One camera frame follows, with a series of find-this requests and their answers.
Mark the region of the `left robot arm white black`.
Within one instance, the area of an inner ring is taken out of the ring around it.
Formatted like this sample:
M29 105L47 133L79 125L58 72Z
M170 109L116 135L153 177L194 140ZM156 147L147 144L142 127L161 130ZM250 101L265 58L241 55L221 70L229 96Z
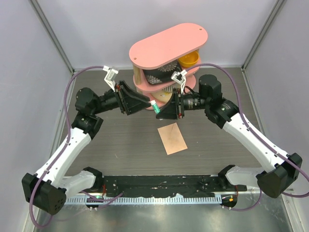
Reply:
M65 140L35 174L27 173L22 178L26 201L53 216L66 199L77 193L83 190L99 192L103 174L94 168L86 167L79 174L64 179L73 161L99 132L103 119L97 115L116 108L131 115L150 106L149 97L134 91L125 81L119 81L102 96L88 87L80 89L76 94L77 115L69 124Z

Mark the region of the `aluminium frame rail left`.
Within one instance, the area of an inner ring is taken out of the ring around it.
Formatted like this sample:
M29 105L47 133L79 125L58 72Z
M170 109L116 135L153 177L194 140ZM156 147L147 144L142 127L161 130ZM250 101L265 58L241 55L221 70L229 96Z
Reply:
M56 36L49 20L47 19L42 7L40 6L37 0L29 0L31 7L33 8L35 14L37 15L38 19L40 20L42 26L44 27L47 35L49 36L50 40L54 44L57 52L59 53L62 61L64 62L65 66L69 70L70 74L73 75L75 73L75 69L73 68L71 62L67 54L65 53L58 37Z

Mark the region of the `aluminium frame rail right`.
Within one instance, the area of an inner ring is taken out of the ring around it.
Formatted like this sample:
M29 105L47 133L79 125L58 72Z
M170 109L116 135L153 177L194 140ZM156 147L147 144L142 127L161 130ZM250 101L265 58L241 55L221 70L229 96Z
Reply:
M261 45L263 39L266 37L268 31L270 30L272 24L274 23L274 21L276 20L277 16L280 13L280 11L284 7L285 3L286 3L286 0L275 1L274 6L272 7L272 9L271 9L268 17L266 18L257 38L255 39L248 55L245 58L245 61L242 65L242 67L241 67L241 69L243 71L245 71L247 69L247 67L248 67L249 63L251 62L252 58L254 57L257 49Z

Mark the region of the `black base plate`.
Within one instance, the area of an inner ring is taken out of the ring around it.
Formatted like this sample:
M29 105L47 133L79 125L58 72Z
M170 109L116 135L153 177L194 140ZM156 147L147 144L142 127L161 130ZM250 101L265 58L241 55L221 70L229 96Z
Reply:
M212 197L215 192L243 191L245 186L231 185L222 176L211 175L109 175L87 193L105 193L107 197L167 198L177 194L185 198Z

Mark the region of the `pink envelope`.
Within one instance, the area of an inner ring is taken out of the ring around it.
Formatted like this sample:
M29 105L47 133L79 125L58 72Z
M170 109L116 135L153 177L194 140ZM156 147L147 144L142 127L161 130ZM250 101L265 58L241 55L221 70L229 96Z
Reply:
M157 130L167 155L188 148L177 123L160 127Z

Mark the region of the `striped small bowl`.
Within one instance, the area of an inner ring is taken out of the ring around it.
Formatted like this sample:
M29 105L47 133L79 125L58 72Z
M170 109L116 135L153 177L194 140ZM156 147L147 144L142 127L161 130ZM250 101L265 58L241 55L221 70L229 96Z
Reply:
M167 93L171 93L172 91L173 91L173 89L174 88L177 88L177 84L173 84L173 85L170 85L170 86L168 86L168 87L165 87L164 89L163 89L163 91L165 91L165 92L167 92Z

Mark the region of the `pink three-tier shelf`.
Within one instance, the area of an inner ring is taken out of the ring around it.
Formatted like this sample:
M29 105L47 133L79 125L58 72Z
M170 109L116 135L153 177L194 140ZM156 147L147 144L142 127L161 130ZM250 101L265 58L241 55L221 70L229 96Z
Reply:
M178 58L199 49L208 39L207 31L194 23L181 23L157 34L142 39L133 44L129 50L129 57L133 64L133 82L137 92L155 100L152 92L163 90L175 81L150 85L143 70L157 69ZM159 107L166 103L156 101Z

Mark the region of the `beige patterned plate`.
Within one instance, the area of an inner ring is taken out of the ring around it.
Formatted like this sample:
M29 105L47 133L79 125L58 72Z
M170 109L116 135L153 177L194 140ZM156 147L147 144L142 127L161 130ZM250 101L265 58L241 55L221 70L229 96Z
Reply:
M156 101L167 103L170 100L172 93L160 90L157 92L152 92L151 95L154 97Z

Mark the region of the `black floral plate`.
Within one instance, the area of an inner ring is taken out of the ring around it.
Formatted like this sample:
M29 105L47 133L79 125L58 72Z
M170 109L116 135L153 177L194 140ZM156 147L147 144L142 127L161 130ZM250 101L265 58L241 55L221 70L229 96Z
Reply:
M181 72L182 70L183 69L178 60L174 60L157 69L143 70L143 73L146 81L150 85L157 85L172 81L171 76L174 74L174 72Z

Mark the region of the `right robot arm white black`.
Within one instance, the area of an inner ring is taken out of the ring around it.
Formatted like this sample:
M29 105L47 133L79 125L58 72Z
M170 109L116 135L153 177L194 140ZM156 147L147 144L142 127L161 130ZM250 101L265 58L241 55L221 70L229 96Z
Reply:
M217 77L205 74L198 80L198 92L173 94L156 115L157 119L180 119L189 110L204 110L209 121L235 137L260 163L259 168L229 165L219 172L218 185L224 191L235 185L257 187L277 198L297 180L302 158L278 148L253 126L239 108L223 97Z

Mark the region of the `yellow bowl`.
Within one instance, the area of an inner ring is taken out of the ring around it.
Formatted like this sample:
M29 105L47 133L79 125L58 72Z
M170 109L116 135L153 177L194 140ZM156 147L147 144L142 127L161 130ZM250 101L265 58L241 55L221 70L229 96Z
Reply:
M186 54L180 58L178 58L178 62L182 67L189 68L197 64L199 60L198 51L193 51L189 54Z

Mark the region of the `aluminium frame rail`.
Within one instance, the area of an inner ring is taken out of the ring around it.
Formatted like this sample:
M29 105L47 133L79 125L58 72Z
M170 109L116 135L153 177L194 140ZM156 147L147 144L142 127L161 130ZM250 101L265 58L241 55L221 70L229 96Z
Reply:
M275 1L274 6L272 7L272 9L271 9L268 17L266 18L257 38L255 39L248 55L245 58L245 61L242 65L242 67L241 67L241 69L243 71L245 71L247 69L247 67L248 67L249 63L251 62L252 58L254 57L257 49L261 45L263 39L266 37L268 31L270 30L272 24L274 23L274 21L276 20L277 16L280 13L280 11L284 7L285 3L286 3L286 0Z
M71 62L67 54L65 53L58 37L56 36L49 20L47 19L42 7L40 6L37 0L29 0L31 7L33 8L35 14L37 15L38 19L40 20L42 26L44 27L47 35L49 36L50 40L54 44L57 52L59 53L62 61L64 62L65 66L69 70L70 74L73 75L75 73L75 69L73 68Z

